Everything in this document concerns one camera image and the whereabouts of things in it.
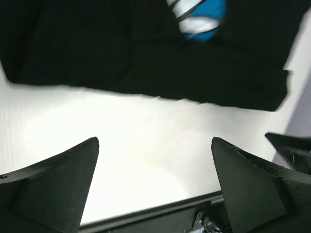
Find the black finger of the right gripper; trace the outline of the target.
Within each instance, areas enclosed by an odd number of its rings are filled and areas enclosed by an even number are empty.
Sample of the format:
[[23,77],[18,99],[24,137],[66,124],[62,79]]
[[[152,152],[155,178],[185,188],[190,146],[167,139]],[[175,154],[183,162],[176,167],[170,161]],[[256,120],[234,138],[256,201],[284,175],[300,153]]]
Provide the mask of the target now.
[[311,173],[311,138],[266,133],[265,137],[277,153],[294,170]]

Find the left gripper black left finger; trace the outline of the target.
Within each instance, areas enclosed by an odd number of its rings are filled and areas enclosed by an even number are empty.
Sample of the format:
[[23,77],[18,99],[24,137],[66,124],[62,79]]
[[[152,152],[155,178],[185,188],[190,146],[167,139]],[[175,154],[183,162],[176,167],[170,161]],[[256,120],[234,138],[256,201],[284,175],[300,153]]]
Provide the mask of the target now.
[[99,155],[92,137],[0,177],[2,233],[76,233]]

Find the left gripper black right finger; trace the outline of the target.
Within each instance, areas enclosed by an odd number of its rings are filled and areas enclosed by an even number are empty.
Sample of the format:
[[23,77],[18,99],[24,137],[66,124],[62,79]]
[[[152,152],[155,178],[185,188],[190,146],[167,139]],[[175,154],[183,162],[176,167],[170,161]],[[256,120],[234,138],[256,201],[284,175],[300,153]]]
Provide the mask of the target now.
[[215,137],[211,151],[235,233],[308,233],[311,174],[285,168]]

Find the black graphic t shirt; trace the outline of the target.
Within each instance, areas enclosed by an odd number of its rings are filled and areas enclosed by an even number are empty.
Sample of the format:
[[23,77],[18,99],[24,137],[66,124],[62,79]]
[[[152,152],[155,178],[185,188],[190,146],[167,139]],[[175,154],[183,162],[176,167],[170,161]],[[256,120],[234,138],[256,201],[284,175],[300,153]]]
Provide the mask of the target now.
[[273,112],[308,0],[3,0],[12,83]]

